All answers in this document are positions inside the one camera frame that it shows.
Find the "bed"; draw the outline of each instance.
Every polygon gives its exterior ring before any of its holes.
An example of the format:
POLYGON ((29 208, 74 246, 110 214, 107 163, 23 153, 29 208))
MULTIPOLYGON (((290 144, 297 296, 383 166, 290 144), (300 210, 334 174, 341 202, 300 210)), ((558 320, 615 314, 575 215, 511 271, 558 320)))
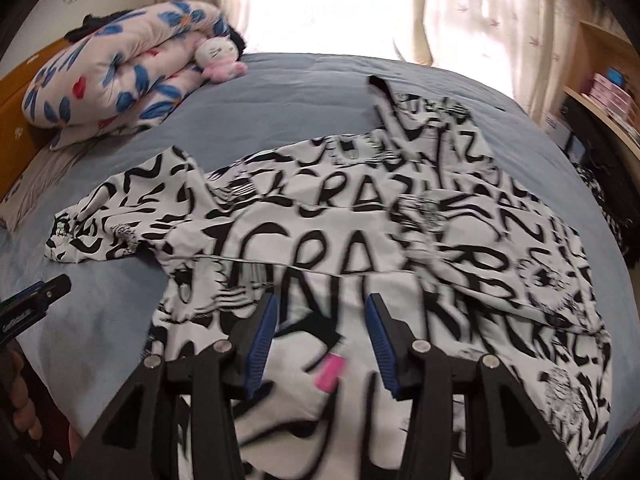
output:
POLYGON ((53 215, 111 174, 172 144, 205 171, 303 139, 367 132, 379 125, 366 76, 397 91, 449 95, 473 113, 498 164, 579 233, 593 271, 598 311, 612 336, 612 411, 603 455, 640 415, 640 320, 622 255, 591 193, 560 149, 512 100, 455 73, 388 60, 311 54, 251 54, 249 74, 194 92, 161 125, 94 146, 9 234, 0 230, 0 297, 61 272, 72 291, 19 338, 58 407, 81 434, 136 367, 166 277, 153 258, 64 265, 46 260, 53 215), (212 118, 217 124, 213 128, 212 118))

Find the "pink stuffed animal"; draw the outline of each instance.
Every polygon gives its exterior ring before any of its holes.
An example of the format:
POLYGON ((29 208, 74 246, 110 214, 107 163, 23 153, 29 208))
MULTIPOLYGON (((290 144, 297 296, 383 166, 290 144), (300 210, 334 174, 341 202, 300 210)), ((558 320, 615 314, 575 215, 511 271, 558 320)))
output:
POLYGON ((229 38, 210 38, 195 43, 194 58, 202 76, 211 83, 230 81, 247 73, 246 63, 238 61, 238 48, 229 38))

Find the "pillow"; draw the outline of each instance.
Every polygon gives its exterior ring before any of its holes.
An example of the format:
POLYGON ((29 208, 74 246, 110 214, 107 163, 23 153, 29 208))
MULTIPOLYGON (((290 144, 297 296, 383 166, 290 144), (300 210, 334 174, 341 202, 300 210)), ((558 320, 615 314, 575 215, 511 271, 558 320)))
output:
POLYGON ((0 202, 0 224, 13 232, 40 196, 95 144, 84 142, 52 152, 42 148, 0 202))

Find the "metal rivet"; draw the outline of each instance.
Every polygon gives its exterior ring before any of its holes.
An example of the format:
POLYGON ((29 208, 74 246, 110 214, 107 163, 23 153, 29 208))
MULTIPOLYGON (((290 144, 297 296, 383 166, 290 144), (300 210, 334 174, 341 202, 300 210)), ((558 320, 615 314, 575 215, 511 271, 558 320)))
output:
POLYGON ((498 359, 495 355, 488 354, 482 358, 482 364, 487 368, 491 368, 491 370, 494 370, 495 368, 500 366, 500 359, 498 359))
POLYGON ((424 354, 425 352, 431 350, 431 343, 425 341, 424 339, 416 339, 413 343, 411 343, 411 348, 413 348, 420 354, 424 354))
POLYGON ((159 355, 149 355, 145 357, 143 361, 147 368, 151 368, 152 370, 162 364, 162 358, 159 355))
POLYGON ((229 339, 218 339, 215 343, 213 343, 213 349, 216 352, 220 352, 221 354, 225 354, 229 352, 233 348, 231 341, 229 339))

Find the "wooden headboard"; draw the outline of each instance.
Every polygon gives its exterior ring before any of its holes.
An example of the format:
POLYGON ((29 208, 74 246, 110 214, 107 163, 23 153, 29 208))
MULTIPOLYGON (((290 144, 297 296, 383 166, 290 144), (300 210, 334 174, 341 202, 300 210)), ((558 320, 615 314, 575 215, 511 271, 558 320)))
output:
POLYGON ((58 40, 0 79, 0 198, 55 135, 55 130, 36 128, 24 119, 22 99, 38 70, 68 46, 65 40, 58 40))

